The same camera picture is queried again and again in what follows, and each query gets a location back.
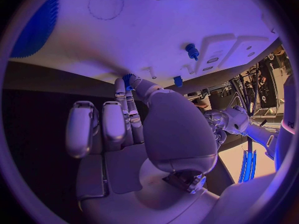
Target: black floor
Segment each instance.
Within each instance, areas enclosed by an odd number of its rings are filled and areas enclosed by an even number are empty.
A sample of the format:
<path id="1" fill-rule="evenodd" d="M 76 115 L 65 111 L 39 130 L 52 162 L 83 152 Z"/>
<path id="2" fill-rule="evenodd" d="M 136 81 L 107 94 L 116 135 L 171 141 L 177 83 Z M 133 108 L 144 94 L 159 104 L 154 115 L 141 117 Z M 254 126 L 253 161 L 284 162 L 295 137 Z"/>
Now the black floor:
<path id="1" fill-rule="evenodd" d="M 111 99 L 19 90 L 4 90 L 2 98 L 7 142 L 25 181 L 64 220 L 71 224 L 86 223 L 75 195 L 80 160 L 65 151 L 65 126 L 74 102 L 88 100 L 101 110 L 102 104 Z M 141 102 L 136 104 L 143 120 L 147 107 Z M 0 187 L 1 206 L 6 206 L 2 212 L 11 220 L 8 223 L 28 222 L 3 182 Z M 23 216 L 16 217 L 18 212 Z"/>

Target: blue tube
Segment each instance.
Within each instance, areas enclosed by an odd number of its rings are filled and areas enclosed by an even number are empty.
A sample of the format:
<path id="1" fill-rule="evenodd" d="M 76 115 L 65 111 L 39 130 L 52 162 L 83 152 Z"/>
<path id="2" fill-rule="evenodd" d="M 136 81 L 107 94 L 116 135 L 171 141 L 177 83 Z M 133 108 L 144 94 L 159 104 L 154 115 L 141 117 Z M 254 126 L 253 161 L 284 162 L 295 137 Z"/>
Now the blue tube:
<path id="1" fill-rule="evenodd" d="M 252 170 L 251 170 L 250 179 L 254 179 L 256 165 L 257 165 L 257 151 L 254 150 L 254 152 L 253 152 L 253 159 L 252 159 Z"/>
<path id="2" fill-rule="evenodd" d="M 242 183 L 243 178 L 244 178 L 246 160 L 247 160 L 247 154 L 246 154 L 246 151 L 244 151 L 243 162 L 242 162 L 242 167 L 241 167 L 241 172 L 240 172 L 240 177 L 239 177 L 239 183 Z"/>
<path id="3" fill-rule="evenodd" d="M 243 182 L 247 182 L 250 178 L 251 165 L 252 165 L 252 152 L 248 152 L 247 153 L 246 168 L 245 168 L 245 174 L 244 174 Z"/>

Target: white surface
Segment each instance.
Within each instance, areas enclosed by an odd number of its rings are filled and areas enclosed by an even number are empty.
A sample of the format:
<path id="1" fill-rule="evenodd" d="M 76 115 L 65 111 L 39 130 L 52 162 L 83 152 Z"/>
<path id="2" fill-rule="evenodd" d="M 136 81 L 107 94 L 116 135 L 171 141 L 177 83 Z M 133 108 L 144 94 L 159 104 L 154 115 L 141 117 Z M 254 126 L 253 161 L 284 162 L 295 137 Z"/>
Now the white surface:
<path id="1" fill-rule="evenodd" d="M 278 37 L 250 0 L 59 1 L 58 21 L 44 47 L 13 60 L 111 83 L 127 72 L 151 80 L 152 67 L 154 81 L 166 87 L 179 75 L 189 80 L 246 64 Z M 200 51 L 198 62 L 184 50 L 189 43 Z M 217 55 L 213 69 L 202 71 Z"/>
<path id="2" fill-rule="evenodd" d="M 238 183 L 240 177 L 243 149 L 247 149 L 247 142 L 219 153 L 219 156 L 232 175 L 235 183 Z M 253 150 L 257 151 L 255 178 L 275 173 L 274 161 L 265 155 L 266 149 L 262 145 L 253 142 Z"/>

